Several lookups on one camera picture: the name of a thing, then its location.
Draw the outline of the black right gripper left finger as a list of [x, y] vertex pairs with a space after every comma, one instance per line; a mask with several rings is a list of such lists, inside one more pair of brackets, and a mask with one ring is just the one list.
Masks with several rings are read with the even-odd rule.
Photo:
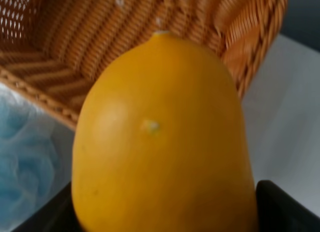
[[71, 183], [47, 202], [14, 232], [81, 232], [72, 203]]

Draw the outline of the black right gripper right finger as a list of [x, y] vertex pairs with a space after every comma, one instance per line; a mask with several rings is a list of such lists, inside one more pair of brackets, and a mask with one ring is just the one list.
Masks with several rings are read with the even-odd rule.
[[261, 232], [318, 232], [320, 218], [270, 180], [256, 186]]

